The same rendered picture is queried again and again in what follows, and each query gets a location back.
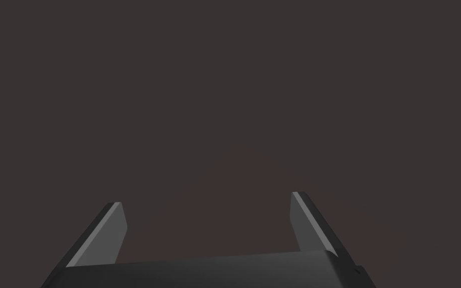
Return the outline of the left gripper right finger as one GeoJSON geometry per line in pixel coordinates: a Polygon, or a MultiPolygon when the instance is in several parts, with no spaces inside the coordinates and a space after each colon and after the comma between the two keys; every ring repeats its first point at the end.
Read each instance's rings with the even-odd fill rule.
{"type": "Polygon", "coordinates": [[[354,265],[350,253],[306,192],[290,197],[289,219],[301,251],[327,250],[346,264],[354,265]]]}

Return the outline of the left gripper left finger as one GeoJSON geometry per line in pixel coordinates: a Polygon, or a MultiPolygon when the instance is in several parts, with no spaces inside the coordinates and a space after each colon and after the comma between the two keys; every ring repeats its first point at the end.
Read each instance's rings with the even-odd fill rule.
{"type": "Polygon", "coordinates": [[[128,226],[123,204],[107,203],[60,260],[59,268],[116,263],[128,226]]]}

